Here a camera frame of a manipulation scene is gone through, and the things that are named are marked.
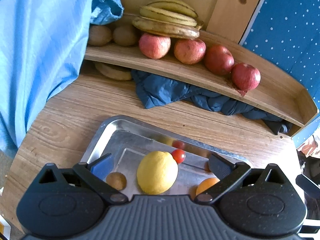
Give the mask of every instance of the blue polka dot fabric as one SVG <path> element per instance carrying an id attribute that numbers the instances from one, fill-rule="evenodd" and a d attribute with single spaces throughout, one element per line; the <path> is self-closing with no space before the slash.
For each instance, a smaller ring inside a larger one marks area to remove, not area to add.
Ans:
<path id="1" fill-rule="evenodd" d="M 320 0 L 264 0 L 243 46 L 299 81 L 320 108 L 319 38 Z M 296 146 L 317 124 L 294 137 Z"/>

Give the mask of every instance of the metal tray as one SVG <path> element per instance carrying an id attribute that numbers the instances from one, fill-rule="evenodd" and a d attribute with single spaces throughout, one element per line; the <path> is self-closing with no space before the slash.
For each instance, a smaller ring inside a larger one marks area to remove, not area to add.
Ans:
<path id="1" fill-rule="evenodd" d="M 175 149 L 172 147 L 174 141 L 185 144 L 186 159 L 179 164 L 175 183 L 163 195 L 192 194 L 191 191 L 204 179 L 215 177 L 207 166 L 208 157 L 212 153 L 217 153 L 232 163 L 242 161 L 253 167 L 242 156 L 124 115 L 110 117 L 101 124 L 81 162 L 91 163 L 102 155 L 111 153 L 114 157 L 113 171 L 121 172 L 127 178 L 127 187 L 122 193 L 130 199 L 134 194 L 143 194 L 136 179 L 142 158 L 152 151 L 172 152 Z"/>

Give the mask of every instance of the curved wooden shelf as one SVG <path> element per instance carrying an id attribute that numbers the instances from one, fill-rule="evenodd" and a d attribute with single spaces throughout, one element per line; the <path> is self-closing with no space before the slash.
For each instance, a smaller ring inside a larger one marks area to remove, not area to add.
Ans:
<path id="1" fill-rule="evenodd" d="M 201 31 L 200 38 L 208 47 L 223 44 L 236 62 L 246 62 L 257 67 L 261 73 L 259 86 L 242 97 L 230 81 L 212 74 L 202 63 L 185 65 L 170 53 L 154 60 L 145 57 L 138 47 L 121 47 L 116 44 L 88 46 L 85 59 L 143 70 L 203 87 L 265 110 L 298 127 L 304 127 L 318 113 L 307 90 L 280 68 L 220 36 Z"/>

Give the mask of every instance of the wooden table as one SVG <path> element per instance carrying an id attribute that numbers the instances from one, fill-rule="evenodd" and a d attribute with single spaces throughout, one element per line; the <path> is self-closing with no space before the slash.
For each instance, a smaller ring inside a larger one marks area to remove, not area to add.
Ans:
<path id="1" fill-rule="evenodd" d="M 21 228 L 16 207 L 39 170 L 49 162 L 72 167 L 99 125 L 119 114 L 242 155 L 255 168 L 277 163 L 292 182 L 300 174 L 291 138 L 273 135 L 263 122 L 212 113 L 186 102 L 147 110 L 135 93 L 134 82 L 108 80 L 86 66 L 75 82 L 47 102 L 23 140 L 0 198 L 4 217 Z"/>

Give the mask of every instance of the floor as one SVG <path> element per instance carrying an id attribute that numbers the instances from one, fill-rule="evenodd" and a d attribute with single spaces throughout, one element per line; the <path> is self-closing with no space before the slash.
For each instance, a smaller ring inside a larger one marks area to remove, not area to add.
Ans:
<path id="1" fill-rule="evenodd" d="M 5 180 L 6 180 L 6 174 L 8 173 L 11 164 L 12 164 L 13 159 L 7 157 L 4 155 L 2 151 L 0 151 L 0 188 L 4 186 Z M 13 224 L 11 224 L 8 220 L 7 222 L 11 226 L 11 235 L 10 235 L 10 240 L 19 240 L 21 239 L 24 234 L 20 230 L 18 230 Z"/>

